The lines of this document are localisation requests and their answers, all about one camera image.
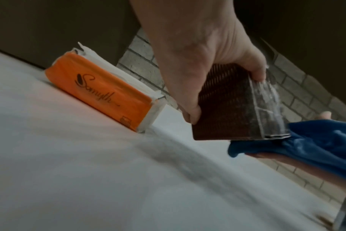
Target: white countertop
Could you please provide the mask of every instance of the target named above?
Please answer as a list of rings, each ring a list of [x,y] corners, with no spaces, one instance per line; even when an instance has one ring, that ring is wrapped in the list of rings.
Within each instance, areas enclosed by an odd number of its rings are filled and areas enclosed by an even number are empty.
[[[0,230],[324,230],[335,208],[166,106],[136,134],[0,54]]]

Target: orange package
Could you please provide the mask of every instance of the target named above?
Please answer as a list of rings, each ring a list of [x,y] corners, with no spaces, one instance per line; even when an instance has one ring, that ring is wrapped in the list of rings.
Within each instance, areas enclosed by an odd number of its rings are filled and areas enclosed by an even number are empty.
[[[143,132],[166,104],[163,95],[80,46],[84,51],[73,49],[46,69],[47,78],[126,127]]]

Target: blue rag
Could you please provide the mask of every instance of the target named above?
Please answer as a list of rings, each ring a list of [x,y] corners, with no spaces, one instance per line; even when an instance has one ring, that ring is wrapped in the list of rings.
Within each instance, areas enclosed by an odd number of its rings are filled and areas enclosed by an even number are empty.
[[[231,141],[229,156],[277,153],[346,178],[346,122],[312,120],[289,129],[291,137],[283,140]]]

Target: brown plastic basket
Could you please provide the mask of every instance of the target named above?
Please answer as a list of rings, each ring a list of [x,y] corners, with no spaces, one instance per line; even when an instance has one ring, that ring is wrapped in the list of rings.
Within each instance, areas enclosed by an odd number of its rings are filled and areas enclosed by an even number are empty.
[[[289,137],[275,81],[264,82],[235,64],[214,64],[199,94],[202,115],[195,140],[263,140]]]

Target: tiled wall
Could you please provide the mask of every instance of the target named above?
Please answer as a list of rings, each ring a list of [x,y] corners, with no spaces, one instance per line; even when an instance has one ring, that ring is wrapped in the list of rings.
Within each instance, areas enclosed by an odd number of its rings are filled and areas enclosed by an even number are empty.
[[[162,90],[168,103],[177,108],[164,86],[149,40],[141,29],[117,66],[152,89]],[[346,105],[281,54],[269,71],[277,80],[284,116],[290,122],[313,119],[323,111],[332,111],[333,119],[346,121]],[[345,191],[300,169],[273,160],[260,161],[335,207],[340,207],[346,197]]]

